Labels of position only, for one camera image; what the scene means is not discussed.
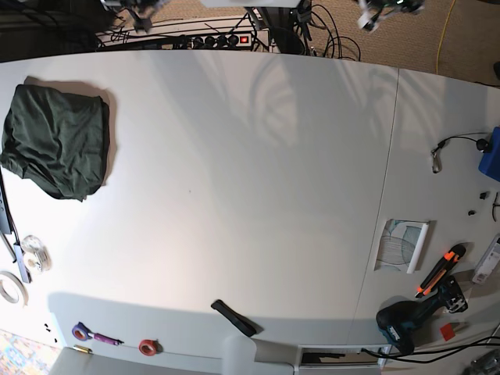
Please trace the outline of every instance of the yellow cable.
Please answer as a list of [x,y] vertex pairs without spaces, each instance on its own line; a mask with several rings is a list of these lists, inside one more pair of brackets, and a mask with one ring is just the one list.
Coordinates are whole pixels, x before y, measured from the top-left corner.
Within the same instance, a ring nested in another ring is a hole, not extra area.
[[439,74],[439,55],[441,54],[441,47],[443,46],[443,40],[445,39],[446,27],[448,27],[448,21],[450,20],[450,15],[452,14],[453,7],[455,6],[456,0],[452,1],[448,15],[446,16],[445,26],[443,27],[443,32],[441,33],[441,40],[439,41],[439,47],[437,48],[436,56],[436,74]]

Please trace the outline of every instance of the white tape roll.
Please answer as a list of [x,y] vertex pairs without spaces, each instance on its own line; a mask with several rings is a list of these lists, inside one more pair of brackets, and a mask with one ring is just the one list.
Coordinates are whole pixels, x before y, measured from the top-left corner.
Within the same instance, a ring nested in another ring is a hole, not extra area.
[[0,301],[23,307],[28,301],[26,288],[10,272],[0,271]]

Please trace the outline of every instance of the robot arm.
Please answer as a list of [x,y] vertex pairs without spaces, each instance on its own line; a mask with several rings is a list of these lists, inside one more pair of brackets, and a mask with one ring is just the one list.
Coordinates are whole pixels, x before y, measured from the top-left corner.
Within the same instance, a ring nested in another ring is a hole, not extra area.
[[375,31],[380,22],[398,13],[418,14],[424,0],[355,0],[361,9],[358,19],[360,29]]

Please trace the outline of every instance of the white device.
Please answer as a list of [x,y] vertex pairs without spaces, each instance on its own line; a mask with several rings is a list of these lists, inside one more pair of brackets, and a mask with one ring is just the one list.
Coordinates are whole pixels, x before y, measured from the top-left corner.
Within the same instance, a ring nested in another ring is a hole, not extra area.
[[477,264],[472,282],[475,284],[484,284],[488,276],[495,270],[498,261],[500,261],[500,234],[497,234],[493,238],[490,246]]

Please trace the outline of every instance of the carpet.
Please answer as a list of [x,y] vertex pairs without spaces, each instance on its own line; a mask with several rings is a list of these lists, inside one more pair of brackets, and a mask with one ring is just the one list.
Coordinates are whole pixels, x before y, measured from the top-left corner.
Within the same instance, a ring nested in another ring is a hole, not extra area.
[[[352,0],[313,0],[334,16],[341,35],[353,38],[362,60],[398,68],[435,73],[439,39],[452,0],[427,0],[418,16],[401,14],[385,20],[374,33],[357,26],[359,8]],[[327,20],[324,11],[316,8]],[[243,8],[205,8],[199,0],[173,0],[156,15],[158,20],[181,20],[245,14]],[[468,81],[500,84],[493,63],[500,61],[500,5],[478,0],[456,0],[439,65],[439,74]],[[327,32],[312,29],[312,45],[323,50]]]
[[60,352],[0,330],[0,375],[46,375]]

